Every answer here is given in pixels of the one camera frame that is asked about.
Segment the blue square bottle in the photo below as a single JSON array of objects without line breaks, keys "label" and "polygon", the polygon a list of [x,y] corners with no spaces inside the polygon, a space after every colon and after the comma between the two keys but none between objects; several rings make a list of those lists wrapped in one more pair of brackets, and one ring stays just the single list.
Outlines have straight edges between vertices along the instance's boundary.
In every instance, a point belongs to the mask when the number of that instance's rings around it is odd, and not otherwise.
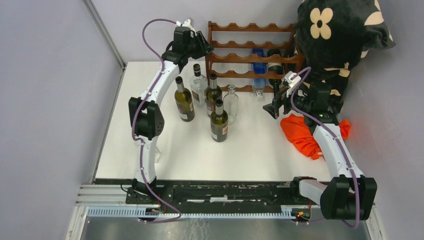
[{"label": "blue square bottle", "polygon": [[[264,56],[263,49],[259,48],[253,48],[252,49],[253,54],[257,54],[259,57]],[[257,75],[265,74],[265,63],[264,62],[253,62],[252,63],[252,70]],[[252,81],[252,93],[257,98],[260,99],[263,97],[264,90],[266,87],[266,79],[265,78],[254,78]]]}]

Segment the green wine bottle white label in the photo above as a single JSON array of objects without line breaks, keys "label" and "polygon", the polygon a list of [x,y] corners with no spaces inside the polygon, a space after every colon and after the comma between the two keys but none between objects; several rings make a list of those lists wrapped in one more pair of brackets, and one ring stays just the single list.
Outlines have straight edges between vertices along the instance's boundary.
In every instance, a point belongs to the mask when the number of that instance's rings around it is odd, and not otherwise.
[{"label": "green wine bottle white label", "polygon": [[[267,57],[272,57],[272,56],[279,56],[282,57],[283,53],[281,52],[281,50],[279,49],[269,49],[267,51]],[[280,62],[269,62],[267,64],[268,67],[268,72],[273,72],[276,75],[283,75],[285,73],[285,67],[283,66],[282,63]],[[268,79],[268,83],[269,85],[272,87],[273,92],[276,94],[280,91],[280,86],[282,84],[282,79],[281,78],[269,78]]]}]

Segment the small clear glass bottle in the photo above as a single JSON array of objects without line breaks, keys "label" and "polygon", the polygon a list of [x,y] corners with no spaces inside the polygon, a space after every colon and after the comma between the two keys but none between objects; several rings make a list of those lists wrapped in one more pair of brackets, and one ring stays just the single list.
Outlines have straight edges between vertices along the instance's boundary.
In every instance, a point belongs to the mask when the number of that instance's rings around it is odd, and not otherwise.
[{"label": "small clear glass bottle", "polygon": [[232,125],[237,118],[239,97],[233,84],[228,86],[227,94],[223,98],[224,110],[228,114],[228,124]]}]

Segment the green wine bottle front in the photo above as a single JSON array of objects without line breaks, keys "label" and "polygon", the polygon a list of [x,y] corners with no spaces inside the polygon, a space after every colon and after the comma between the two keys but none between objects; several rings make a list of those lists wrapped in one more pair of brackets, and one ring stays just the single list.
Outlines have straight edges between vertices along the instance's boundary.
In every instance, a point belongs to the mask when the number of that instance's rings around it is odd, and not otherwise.
[{"label": "green wine bottle front", "polygon": [[228,136],[229,116],[224,110],[224,102],[217,99],[215,109],[210,115],[210,128],[212,138],[220,143],[224,142]]}]

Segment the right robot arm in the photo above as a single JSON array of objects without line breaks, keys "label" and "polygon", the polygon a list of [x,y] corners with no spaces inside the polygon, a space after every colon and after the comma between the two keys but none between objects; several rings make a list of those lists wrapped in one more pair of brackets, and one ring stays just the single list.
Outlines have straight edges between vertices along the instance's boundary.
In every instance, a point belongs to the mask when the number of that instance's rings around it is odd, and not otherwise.
[{"label": "right robot arm", "polygon": [[374,178],[364,176],[350,155],[342,138],[341,123],[336,118],[342,103],[331,99],[331,87],[323,82],[305,87],[305,96],[281,80],[271,79],[273,99],[263,109],[272,117],[297,111],[304,116],[306,133],[320,147],[330,176],[329,183],[313,177],[298,176],[290,182],[289,199],[302,204],[307,199],[319,204],[326,220],[368,220],[372,212],[378,185]]}]

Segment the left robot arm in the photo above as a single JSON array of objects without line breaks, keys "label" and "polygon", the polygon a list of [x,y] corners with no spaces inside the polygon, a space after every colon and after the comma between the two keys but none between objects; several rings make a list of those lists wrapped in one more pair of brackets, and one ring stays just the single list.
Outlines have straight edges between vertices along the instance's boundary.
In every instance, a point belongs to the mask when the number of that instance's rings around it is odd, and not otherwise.
[{"label": "left robot arm", "polygon": [[160,109],[162,100],[190,58],[196,60],[205,57],[213,50],[201,31],[177,26],[173,32],[173,40],[159,57],[161,66],[154,79],[139,97],[132,97],[128,102],[131,133],[139,145],[138,169],[132,185],[145,204],[151,204],[157,198],[157,190],[150,184],[157,178],[156,144],[165,127]]}]

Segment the clear bottle black cap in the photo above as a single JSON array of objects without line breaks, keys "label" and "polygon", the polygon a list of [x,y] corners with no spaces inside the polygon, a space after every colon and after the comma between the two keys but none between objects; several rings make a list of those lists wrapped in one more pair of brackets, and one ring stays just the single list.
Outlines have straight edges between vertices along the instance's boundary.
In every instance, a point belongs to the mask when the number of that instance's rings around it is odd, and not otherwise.
[{"label": "clear bottle black cap", "polygon": [[201,73],[201,66],[196,63],[193,65],[193,76],[189,80],[193,103],[198,108],[206,105],[206,88],[208,86],[207,78]]}]

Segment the brown wooden wine rack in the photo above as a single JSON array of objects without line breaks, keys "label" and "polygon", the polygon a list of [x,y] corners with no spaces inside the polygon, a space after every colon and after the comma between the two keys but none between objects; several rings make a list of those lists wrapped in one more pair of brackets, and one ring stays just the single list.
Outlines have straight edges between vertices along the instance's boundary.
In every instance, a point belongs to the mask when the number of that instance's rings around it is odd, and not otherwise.
[{"label": "brown wooden wine rack", "polygon": [[[290,23],[287,26],[280,27],[275,23],[270,23],[267,26],[258,26],[256,23],[250,23],[247,26],[239,26],[237,23],[229,23],[227,26],[220,26],[216,22],[209,21],[207,30],[207,42],[215,49],[271,49],[271,50],[284,50],[283,56],[272,55],[269,57],[262,57],[256,53],[252,53],[248,56],[239,56],[236,53],[229,53],[226,56],[218,56],[215,53],[211,53],[205,57],[205,70],[206,76],[209,77],[211,73],[214,73],[219,78],[236,78],[236,79],[277,79],[282,78],[283,75],[276,74],[274,72],[258,74],[252,70],[245,73],[237,73],[234,70],[228,70],[224,73],[213,70],[214,63],[225,63],[225,64],[252,64],[252,63],[279,63],[284,66],[287,70],[289,64],[294,65],[294,72],[299,72],[304,64],[305,56],[298,51],[296,55],[289,57],[287,51],[290,47],[297,46],[295,40],[294,24]],[[213,40],[214,32],[253,32],[253,33],[290,33],[288,41],[281,44],[273,44],[270,41],[266,41],[262,44],[256,44],[253,41],[247,41],[245,43],[237,43],[233,40],[227,43],[220,43]]]}]

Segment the green wine bottle middle back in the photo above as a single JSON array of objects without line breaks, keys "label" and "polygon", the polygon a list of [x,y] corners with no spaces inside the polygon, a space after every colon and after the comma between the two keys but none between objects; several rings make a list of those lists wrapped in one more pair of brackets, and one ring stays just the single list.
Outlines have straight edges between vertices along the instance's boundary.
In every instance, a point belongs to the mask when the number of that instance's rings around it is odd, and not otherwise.
[{"label": "green wine bottle middle back", "polygon": [[206,111],[210,117],[215,111],[216,101],[222,99],[222,89],[218,86],[217,75],[215,73],[210,74],[209,86],[206,88]]}]

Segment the green wine bottle far left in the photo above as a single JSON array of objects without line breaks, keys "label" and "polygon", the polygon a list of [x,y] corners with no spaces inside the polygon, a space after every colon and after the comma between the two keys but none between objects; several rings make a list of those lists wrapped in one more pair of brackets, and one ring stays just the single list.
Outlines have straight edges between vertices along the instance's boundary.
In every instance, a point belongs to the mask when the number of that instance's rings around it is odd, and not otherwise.
[{"label": "green wine bottle far left", "polygon": [[191,92],[184,86],[183,78],[175,78],[177,90],[174,93],[174,99],[180,118],[184,122],[191,122],[195,118],[195,110]]}]

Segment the clear empty lying bottle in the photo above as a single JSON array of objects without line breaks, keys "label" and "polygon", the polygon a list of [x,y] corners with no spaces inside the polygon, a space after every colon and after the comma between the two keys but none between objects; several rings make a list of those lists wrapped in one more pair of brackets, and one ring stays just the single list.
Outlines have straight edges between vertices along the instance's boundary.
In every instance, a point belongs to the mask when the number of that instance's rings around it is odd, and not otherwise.
[{"label": "clear empty lying bottle", "polygon": [[[138,140],[138,141],[135,141],[135,142],[134,142],[134,145],[135,145],[136,147],[139,147],[139,146],[141,145],[141,142],[140,142],[139,140]],[[154,157],[154,162],[155,162],[156,164],[159,162],[160,157],[161,157],[161,151],[159,150],[158,146],[156,146],[156,147],[155,147],[155,157]]]}]

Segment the orange cloth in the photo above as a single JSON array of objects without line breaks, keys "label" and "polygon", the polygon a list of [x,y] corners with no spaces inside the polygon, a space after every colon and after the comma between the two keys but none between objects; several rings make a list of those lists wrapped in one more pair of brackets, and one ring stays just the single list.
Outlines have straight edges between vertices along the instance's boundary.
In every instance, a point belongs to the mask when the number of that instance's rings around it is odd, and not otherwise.
[{"label": "orange cloth", "polygon": [[322,149],[310,133],[309,128],[305,125],[303,116],[291,114],[281,120],[280,127],[287,140],[300,153],[312,160],[317,160],[321,157],[325,159]]}]

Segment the black floral blanket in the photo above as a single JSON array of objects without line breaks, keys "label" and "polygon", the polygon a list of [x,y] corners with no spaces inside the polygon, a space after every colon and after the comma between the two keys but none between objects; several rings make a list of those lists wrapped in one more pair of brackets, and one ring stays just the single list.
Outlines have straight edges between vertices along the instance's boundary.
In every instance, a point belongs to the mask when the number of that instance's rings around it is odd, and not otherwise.
[{"label": "black floral blanket", "polygon": [[377,0],[304,0],[293,28],[304,66],[311,68],[304,89],[324,83],[338,99],[369,50],[396,45]]}]

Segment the black mounting rail base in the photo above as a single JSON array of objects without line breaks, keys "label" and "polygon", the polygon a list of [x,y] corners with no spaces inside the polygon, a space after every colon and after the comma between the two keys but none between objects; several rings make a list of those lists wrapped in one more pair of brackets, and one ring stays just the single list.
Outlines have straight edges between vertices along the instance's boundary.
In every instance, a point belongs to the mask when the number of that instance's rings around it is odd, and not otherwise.
[{"label": "black mounting rail base", "polygon": [[117,186],[128,205],[145,205],[148,217],[260,218],[307,220],[320,206],[294,193],[291,181],[154,180],[152,193],[134,179],[97,178]]}]

